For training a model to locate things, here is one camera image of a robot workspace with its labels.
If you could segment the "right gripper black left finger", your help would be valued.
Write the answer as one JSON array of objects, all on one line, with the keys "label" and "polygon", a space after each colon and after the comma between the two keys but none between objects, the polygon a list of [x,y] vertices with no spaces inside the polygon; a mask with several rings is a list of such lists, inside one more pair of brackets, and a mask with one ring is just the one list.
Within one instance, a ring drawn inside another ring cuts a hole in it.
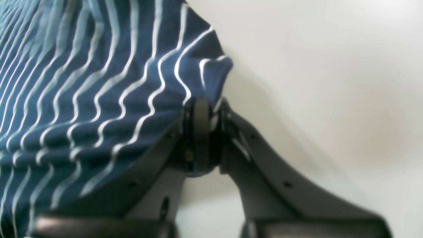
[{"label": "right gripper black left finger", "polygon": [[210,103],[191,99],[181,116],[124,173],[36,218],[34,238],[175,238],[181,190],[210,172]]}]

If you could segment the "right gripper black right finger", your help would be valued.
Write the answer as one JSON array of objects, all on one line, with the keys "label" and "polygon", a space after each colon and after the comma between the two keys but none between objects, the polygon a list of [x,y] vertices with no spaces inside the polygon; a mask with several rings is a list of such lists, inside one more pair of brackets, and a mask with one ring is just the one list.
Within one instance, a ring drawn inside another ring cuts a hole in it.
[{"label": "right gripper black right finger", "polygon": [[237,185],[242,238],[391,238],[385,220],[318,186],[285,162],[258,130],[219,107],[220,172]]}]

